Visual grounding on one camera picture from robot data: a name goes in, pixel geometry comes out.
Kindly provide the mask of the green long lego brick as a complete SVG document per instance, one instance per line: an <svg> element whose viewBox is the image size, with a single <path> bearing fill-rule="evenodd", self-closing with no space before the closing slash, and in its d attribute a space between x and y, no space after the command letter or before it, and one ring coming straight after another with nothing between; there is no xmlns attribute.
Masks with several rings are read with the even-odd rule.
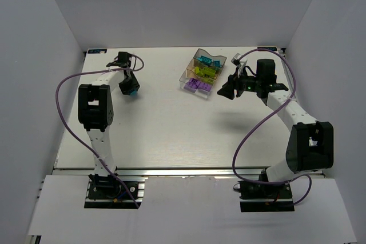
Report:
<svg viewBox="0 0 366 244"><path fill-rule="evenodd" d="M210 67L204 67L201 69L201 72L205 77L216 79L216 71L215 69L211 69Z"/></svg>

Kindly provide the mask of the purple sloped lego brick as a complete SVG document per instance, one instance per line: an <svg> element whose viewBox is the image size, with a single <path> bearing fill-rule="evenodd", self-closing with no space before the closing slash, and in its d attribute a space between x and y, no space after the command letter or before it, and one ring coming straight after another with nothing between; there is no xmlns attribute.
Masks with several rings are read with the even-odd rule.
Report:
<svg viewBox="0 0 366 244"><path fill-rule="evenodd" d="M201 81L195 78L190 78L188 82L185 84L184 89L188 90L191 93L195 93L200 83Z"/></svg>

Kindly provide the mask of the purple long lego brick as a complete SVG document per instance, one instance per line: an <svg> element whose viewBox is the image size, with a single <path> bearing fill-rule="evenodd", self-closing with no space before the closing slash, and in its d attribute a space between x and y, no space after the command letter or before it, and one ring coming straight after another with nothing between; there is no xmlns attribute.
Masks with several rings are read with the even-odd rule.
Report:
<svg viewBox="0 0 366 244"><path fill-rule="evenodd" d="M198 86L198 89L205 92L210 92L212 89L212 85L210 85L209 83L201 82Z"/></svg>

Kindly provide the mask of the teal long lego brick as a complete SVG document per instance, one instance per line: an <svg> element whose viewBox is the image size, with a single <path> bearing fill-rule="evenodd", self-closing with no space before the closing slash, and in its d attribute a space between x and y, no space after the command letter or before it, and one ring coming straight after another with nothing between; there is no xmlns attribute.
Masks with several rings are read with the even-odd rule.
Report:
<svg viewBox="0 0 366 244"><path fill-rule="evenodd" d="M200 56L200 57L197 57L197 60L202 62L203 64L207 65L207 66L210 66L210 64L212 63L212 59L209 58L209 57L206 57L206 56Z"/></svg>

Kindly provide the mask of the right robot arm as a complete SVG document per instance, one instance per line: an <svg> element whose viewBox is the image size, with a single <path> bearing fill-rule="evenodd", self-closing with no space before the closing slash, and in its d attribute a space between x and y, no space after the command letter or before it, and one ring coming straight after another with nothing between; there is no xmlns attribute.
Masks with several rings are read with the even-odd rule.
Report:
<svg viewBox="0 0 366 244"><path fill-rule="evenodd" d="M290 132L285 157L265 169L258 181L264 185L290 182L311 171L329 169L334 164L334 129L330 122L321 122L309 115L294 99L292 92L277 82L275 62L259 59L255 73L248 74L246 60L233 60L234 74L217 92L230 100L245 91L256 93Z"/></svg>

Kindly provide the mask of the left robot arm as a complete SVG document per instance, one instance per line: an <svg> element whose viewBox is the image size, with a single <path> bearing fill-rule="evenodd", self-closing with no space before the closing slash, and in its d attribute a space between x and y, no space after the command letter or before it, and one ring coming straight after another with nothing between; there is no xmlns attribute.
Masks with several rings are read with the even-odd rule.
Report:
<svg viewBox="0 0 366 244"><path fill-rule="evenodd" d="M108 177L117 167L112 156L109 128L114 119L112 92L119 88L123 95L134 95L140 88L133 70L137 57L120 51L113 62L90 84L78 88L78 120L91 142L94 154L93 176Z"/></svg>

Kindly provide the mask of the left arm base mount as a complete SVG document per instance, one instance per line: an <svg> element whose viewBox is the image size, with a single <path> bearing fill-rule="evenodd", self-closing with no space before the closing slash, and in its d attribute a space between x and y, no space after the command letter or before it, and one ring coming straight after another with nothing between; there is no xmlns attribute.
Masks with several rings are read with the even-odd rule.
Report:
<svg viewBox="0 0 366 244"><path fill-rule="evenodd" d="M88 175L84 208L138 209L144 197L145 178L135 176L119 176L119 178L123 183L111 175Z"/></svg>

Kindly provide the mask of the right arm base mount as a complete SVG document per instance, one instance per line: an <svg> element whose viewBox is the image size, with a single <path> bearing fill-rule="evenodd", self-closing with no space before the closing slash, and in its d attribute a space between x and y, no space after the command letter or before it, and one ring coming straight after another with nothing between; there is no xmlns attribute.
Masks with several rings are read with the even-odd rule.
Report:
<svg viewBox="0 0 366 244"><path fill-rule="evenodd" d="M242 213L293 212L293 196L289 185L261 185L238 181L233 191L240 195Z"/></svg>

